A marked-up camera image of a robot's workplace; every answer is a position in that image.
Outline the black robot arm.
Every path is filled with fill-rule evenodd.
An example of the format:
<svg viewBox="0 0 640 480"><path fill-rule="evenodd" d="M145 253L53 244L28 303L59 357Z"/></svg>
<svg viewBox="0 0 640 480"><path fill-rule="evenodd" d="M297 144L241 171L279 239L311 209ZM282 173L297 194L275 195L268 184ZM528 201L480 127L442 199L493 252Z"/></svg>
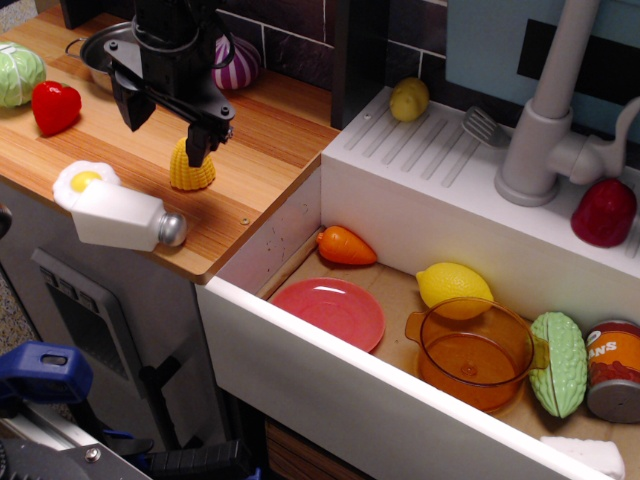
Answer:
<svg viewBox="0 0 640 480"><path fill-rule="evenodd" d="M112 92L122 119L138 130L158 105L188 123L185 150L189 166L232 134L235 110L216 86L212 72L234 57L215 58L216 41L231 38L219 17L218 1L136 1L131 41L109 40L104 51Z"/></svg>

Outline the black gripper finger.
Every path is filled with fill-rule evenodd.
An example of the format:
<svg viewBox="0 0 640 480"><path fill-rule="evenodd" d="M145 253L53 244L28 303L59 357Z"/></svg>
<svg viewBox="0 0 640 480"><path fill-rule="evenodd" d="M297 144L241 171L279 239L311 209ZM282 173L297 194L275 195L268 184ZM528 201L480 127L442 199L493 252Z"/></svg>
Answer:
<svg viewBox="0 0 640 480"><path fill-rule="evenodd" d="M154 113L156 104L121 72L111 74L111 84L123 121L131 131L138 130Z"/></svg>
<svg viewBox="0 0 640 480"><path fill-rule="evenodd" d="M192 123L188 128L185 151L190 167L201 167L205 158L232 137L232 127L215 128L204 123Z"/></svg>

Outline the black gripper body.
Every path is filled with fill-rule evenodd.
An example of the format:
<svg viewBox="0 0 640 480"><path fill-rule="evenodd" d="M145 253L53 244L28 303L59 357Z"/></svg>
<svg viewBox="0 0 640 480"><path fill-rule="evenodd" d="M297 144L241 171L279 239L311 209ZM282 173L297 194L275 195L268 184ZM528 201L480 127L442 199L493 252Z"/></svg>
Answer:
<svg viewBox="0 0 640 480"><path fill-rule="evenodd" d="M227 59L216 64L216 36L197 33L179 48L163 49L145 43L132 31L133 42L111 41L104 47L111 56L110 77L113 72L123 73L156 107L163 106L189 124L231 126L235 110L215 85L212 70L231 61L234 46Z"/></svg>

